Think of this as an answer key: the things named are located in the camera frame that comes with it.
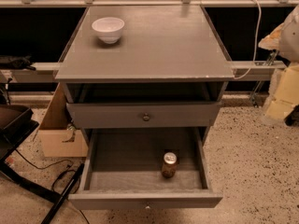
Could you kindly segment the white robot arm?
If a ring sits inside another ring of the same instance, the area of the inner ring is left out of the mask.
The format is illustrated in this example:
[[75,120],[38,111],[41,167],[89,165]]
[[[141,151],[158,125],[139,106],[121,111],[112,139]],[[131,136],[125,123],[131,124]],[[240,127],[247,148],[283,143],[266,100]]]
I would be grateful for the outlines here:
[[258,47],[275,50],[288,62],[285,69],[276,70],[271,77],[264,119],[291,125],[299,106],[299,6]]

